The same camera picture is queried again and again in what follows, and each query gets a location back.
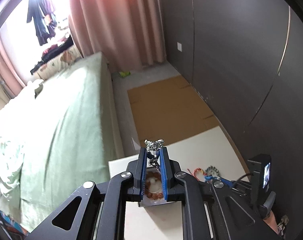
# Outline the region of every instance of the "table top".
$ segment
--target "table top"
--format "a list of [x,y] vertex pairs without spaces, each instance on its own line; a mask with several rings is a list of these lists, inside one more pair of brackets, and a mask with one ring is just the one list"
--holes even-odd
[[[206,169],[212,165],[229,180],[245,174],[219,126],[166,147],[170,159],[178,161],[183,171]],[[134,155],[109,162],[110,177],[125,171],[128,162],[137,158],[138,155]],[[136,202],[127,202],[124,234],[125,239],[130,240],[183,239],[181,203],[139,207]]]

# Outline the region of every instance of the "wall socket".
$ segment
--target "wall socket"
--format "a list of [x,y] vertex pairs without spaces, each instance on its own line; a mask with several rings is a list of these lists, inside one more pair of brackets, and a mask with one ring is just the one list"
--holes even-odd
[[183,50],[182,50],[182,44],[179,43],[179,42],[177,42],[177,49],[178,49],[180,52],[183,51]]

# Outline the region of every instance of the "gray floor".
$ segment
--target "gray floor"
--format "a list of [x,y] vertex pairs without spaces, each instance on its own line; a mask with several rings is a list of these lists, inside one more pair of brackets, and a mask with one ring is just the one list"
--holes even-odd
[[178,71],[170,63],[146,67],[142,71],[131,72],[131,75],[125,78],[120,77],[118,73],[111,75],[118,125],[125,156],[138,154],[140,150],[127,90],[178,75]]

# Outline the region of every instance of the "device screen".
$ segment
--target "device screen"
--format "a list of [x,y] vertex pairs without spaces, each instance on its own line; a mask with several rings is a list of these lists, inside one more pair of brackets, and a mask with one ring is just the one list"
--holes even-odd
[[270,169],[271,169],[271,163],[266,164],[266,166],[264,168],[263,188],[265,188],[269,182]]

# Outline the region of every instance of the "blue gripper pad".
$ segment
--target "blue gripper pad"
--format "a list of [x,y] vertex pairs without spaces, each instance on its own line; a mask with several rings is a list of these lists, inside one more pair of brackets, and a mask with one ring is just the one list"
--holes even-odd
[[161,148],[161,154],[160,154],[160,169],[161,169],[161,176],[162,176],[162,188],[163,188],[164,199],[167,200],[167,196],[168,196],[167,173],[166,173],[166,166],[165,166],[165,161],[164,161],[163,148]]
[[144,151],[144,159],[142,163],[141,179],[140,179],[140,199],[144,197],[146,185],[146,171],[147,171],[147,150]]

